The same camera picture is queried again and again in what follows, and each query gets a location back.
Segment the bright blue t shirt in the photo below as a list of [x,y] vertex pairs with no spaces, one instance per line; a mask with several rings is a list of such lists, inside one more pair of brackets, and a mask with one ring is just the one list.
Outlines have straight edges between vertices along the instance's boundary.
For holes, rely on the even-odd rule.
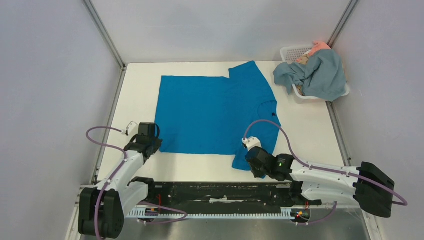
[[232,167],[249,171],[243,137],[256,137],[268,153],[277,144],[280,121],[275,95],[254,61],[229,76],[161,78],[155,123],[163,153],[232,155]]

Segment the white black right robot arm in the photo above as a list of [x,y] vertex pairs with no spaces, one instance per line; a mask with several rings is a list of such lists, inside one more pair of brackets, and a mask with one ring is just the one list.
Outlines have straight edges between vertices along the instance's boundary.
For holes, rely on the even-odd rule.
[[255,177],[264,175],[279,182],[290,181],[289,199],[300,205],[331,203],[359,206],[381,218],[392,215],[395,182],[369,162],[360,166],[332,166],[300,163],[290,154],[273,156],[261,147],[253,147],[245,159]]

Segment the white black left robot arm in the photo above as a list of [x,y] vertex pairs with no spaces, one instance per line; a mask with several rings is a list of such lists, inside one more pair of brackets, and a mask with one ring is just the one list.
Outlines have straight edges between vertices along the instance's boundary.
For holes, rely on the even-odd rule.
[[154,180],[136,177],[161,147],[160,127],[141,122],[125,147],[100,143],[118,150],[121,156],[111,172],[95,185],[84,187],[79,196],[78,232],[98,240],[115,239],[122,232],[125,217],[141,201],[152,204],[157,198]]

